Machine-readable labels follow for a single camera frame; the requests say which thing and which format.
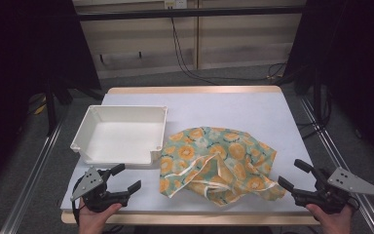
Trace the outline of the white plastic box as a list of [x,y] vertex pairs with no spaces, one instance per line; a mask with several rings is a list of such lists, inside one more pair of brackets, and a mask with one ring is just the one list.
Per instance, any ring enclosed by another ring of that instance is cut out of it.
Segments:
[[166,106],[91,105],[70,148],[87,164],[151,165],[164,145]]

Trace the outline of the metal floor rail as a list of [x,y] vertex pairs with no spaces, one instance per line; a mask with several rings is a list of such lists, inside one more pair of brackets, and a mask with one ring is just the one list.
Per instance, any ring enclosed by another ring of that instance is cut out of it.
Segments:
[[[306,97],[302,97],[301,103],[308,118],[313,122],[315,134],[317,134],[320,138],[320,141],[326,149],[327,154],[329,155],[333,164],[336,166],[337,169],[342,168],[344,170],[349,171],[350,168],[348,164],[346,163],[345,159],[343,158],[343,155],[340,153],[339,149],[335,145],[327,129],[318,123],[318,119],[314,114],[314,108],[310,101]],[[371,204],[368,197],[364,194],[356,193],[354,194],[354,197],[358,199],[360,203],[359,210],[362,216],[364,217],[364,220],[370,227],[371,232],[374,234],[374,206]]]
[[61,123],[56,124],[52,133],[46,137],[46,141],[40,151],[40,154],[38,155],[37,161],[35,162],[35,165],[24,187],[22,188],[15,204],[6,218],[0,230],[0,234],[17,234],[22,219],[31,202],[36,186],[54,149],[61,128]]

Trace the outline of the black horizontal bar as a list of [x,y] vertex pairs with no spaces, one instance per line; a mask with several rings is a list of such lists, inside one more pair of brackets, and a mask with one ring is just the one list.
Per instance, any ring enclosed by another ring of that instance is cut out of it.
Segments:
[[244,7],[244,8],[205,8],[205,9],[175,9],[175,10],[149,10],[130,12],[104,12],[80,13],[80,21],[88,20],[143,20],[163,18],[190,18],[190,17],[224,17],[249,15],[285,15],[300,14],[305,11],[304,6],[275,6],[275,7]]

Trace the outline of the white wall socket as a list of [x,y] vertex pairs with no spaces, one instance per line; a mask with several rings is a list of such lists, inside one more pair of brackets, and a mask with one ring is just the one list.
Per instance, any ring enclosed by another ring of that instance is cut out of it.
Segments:
[[186,9],[187,0],[165,0],[165,8],[170,9]]

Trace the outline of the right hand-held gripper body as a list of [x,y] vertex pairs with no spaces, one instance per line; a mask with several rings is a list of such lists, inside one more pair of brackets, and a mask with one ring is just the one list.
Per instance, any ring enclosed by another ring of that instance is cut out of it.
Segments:
[[338,168],[330,176],[322,170],[309,168],[306,173],[312,173],[317,180],[316,191],[292,189],[292,197],[296,206],[306,207],[308,204],[319,206],[326,214],[338,214],[346,205],[359,208],[359,202],[353,203],[352,194],[374,196],[374,185],[351,172]]

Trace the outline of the pale blue table mat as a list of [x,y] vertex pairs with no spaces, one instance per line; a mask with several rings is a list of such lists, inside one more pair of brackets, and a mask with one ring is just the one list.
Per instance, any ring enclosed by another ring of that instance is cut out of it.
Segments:
[[[194,127],[223,127],[243,131],[277,151],[269,177],[283,176],[296,187],[311,189],[315,180],[293,165],[296,159],[309,161],[284,95],[280,92],[221,93],[221,94],[108,94],[100,105],[166,106],[168,108],[164,142],[168,137]],[[80,157],[70,181],[77,182],[85,171],[115,165],[87,164]],[[111,192],[126,189],[140,180],[142,186],[126,206],[128,214],[239,214],[239,213],[297,213],[291,195],[276,201],[266,201],[247,194],[237,202],[219,207],[206,198],[182,189],[172,197],[159,191],[159,163],[129,165],[108,181]]]

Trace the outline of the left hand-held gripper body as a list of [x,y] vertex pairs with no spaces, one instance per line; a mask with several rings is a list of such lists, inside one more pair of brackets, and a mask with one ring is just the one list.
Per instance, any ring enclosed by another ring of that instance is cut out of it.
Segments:
[[123,207],[128,205],[129,196],[122,192],[111,193],[107,190],[107,180],[110,176],[107,170],[97,170],[94,166],[80,177],[74,185],[70,201],[74,213],[79,211],[76,200],[82,198],[88,209],[95,213],[101,213],[113,204],[120,203]]

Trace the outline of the person's left hand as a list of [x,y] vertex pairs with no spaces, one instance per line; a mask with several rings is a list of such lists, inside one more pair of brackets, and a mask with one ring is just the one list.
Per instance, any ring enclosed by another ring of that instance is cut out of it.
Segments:
[[101,213],[95,213],[88,209],[83,200],[80,200],[79,234],[101,234],[108,218],[121,208],[122,205],[117,203]]

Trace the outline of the black curtain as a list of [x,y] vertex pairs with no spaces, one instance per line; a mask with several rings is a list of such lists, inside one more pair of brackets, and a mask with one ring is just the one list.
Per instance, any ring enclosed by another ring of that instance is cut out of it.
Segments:
[[284,75],[319,79],[374,147],[374,0],[306,0]]
[[72,0],[0,0],[0,173],[33,95],[99,87]]

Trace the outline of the black stand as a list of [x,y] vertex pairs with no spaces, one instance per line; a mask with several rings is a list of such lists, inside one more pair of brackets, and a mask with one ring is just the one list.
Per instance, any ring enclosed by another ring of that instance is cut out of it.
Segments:
[[49,122],[48,136],[55,131],[57,126],[55,98],[58,99],[61,105],[69,105],[73,100],[72,95],[69,93],[70,89],[78,90],[96,100],[103,100],[102,94],[70,79],[48,79],[45,83],[45,98]]

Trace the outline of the orange print cloth bag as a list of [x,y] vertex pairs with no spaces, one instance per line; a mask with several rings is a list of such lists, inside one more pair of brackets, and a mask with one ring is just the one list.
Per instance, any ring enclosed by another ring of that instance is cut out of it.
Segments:
[[276,201],[285,194],[269,179],[277,151],[246,132],[198,127],[168,138],[160,158],[160,193],[191,190],[223,207],[246,194]]

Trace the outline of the person's right hand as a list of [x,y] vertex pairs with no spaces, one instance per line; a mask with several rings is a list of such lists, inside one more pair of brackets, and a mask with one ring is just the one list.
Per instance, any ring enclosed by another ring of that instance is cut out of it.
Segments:
[[308,204],[306,209],[318,220],[323,234],[351,234],[354,210],[349,205],[338,214],[327,214],[315,204]]

